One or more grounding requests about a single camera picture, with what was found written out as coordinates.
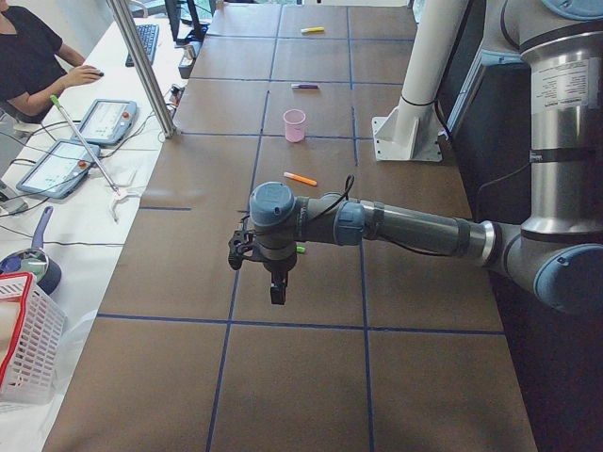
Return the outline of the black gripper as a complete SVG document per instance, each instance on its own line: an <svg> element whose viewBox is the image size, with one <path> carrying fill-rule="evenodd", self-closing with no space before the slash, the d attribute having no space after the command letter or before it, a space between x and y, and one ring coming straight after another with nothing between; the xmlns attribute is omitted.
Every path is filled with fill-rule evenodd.
<svg viewBox="0 0 603 452"><path fill-rule="evenodd" d="M263 263L264 268L270 273L270 302L285 304L288 272L296 265L296 254L292 253L285 259L270 260Z"/></svg>

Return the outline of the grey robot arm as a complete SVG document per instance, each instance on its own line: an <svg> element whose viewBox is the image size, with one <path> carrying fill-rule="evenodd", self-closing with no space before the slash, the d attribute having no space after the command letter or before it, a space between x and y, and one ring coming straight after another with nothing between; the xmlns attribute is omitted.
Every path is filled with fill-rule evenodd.
<svg viewBox="0 0 603 452"><path fill-rule="evenodd" d="M519 225L470 222L347 194L295 196L278 182L250 197L251 230L237 230L228 261L261 263L273 303L285 301L296 246L382 240L471 259L566 313L602 308L602 5L598 1L496 1L482 46L530 66L531 211Z"/></svg>

